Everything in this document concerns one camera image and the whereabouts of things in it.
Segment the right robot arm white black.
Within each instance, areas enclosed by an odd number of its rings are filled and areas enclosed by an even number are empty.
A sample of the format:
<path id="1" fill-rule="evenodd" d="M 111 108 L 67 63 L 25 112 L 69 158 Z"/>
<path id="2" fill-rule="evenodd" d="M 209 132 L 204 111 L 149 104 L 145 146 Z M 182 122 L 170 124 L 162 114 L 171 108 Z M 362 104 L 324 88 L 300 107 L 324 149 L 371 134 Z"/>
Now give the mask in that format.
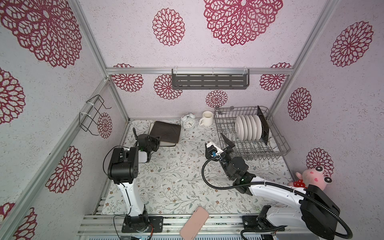
<path id="1" fill-rule="evenodd" d="M 351 229 L 340 218 L 339 207 L 315 184 L 293 187 L 267 181 L 249 173 L 249 166 L 242 157 L 231 157 L 235 143 L 223 137 L 227 147 L 221 149 L 215 143 L 205 145 L 206 167 L 210 162 L 220 163 L 227 178 L 233 181 L 228 187 L 209 183 L 202 169 L 203 181 L 215 190 L 235 189 L 241 194 L 263 197 L 282 203 L 287 208 L 264 206 L 257 216 L 255 227 L 247 227 L 245 232 L 276 232 L 288 226 L 307 228 L 316 236 L 333 240 L 335 237 L 351 238 Z"/>

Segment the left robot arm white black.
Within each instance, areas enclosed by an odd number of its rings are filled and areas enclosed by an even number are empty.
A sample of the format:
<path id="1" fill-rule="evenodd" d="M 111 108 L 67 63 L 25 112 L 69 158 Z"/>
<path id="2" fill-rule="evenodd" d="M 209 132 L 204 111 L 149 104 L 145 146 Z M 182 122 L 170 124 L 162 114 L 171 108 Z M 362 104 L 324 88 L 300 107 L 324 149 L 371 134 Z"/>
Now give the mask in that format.
<path id="1" fill-rule="evenodd" d="M 145 232 L 151 227 L 146 206 L 139 194 L 137 177 L 139 164 L 150 161 L 152 153 L 156 152 L 161 143 L 160 137 L 148 134 L 137 135 L 133 129 L 135 145 L 133 147 L 115 146 L 105 174 L 121 191 L 128 213 L 125 215 L 122 232 Z"/>

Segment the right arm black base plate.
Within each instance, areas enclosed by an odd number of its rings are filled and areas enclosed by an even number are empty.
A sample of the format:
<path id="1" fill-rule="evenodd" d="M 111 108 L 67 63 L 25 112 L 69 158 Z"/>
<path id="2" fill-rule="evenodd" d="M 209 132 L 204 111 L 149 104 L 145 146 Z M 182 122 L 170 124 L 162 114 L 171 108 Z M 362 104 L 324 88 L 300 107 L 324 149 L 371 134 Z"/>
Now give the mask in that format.
<path id="1" fill-rule="evenodd" d="M 242 233 L 270 233 L 284 230 L 287 226 L 274 226 L 265 217 L 257 215 L 242 216 L 244 229 Z"/>

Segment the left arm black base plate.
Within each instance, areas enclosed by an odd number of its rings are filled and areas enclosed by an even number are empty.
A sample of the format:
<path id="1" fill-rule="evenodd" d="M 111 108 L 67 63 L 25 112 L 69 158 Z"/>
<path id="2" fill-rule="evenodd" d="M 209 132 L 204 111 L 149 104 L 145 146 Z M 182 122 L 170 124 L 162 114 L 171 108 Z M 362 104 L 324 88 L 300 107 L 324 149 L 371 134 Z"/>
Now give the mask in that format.
<path id="1" fill-rule="evenodd" d="M 161 233 L 163 225 L 163 216 L 126 216 L 122 233 Z"/>

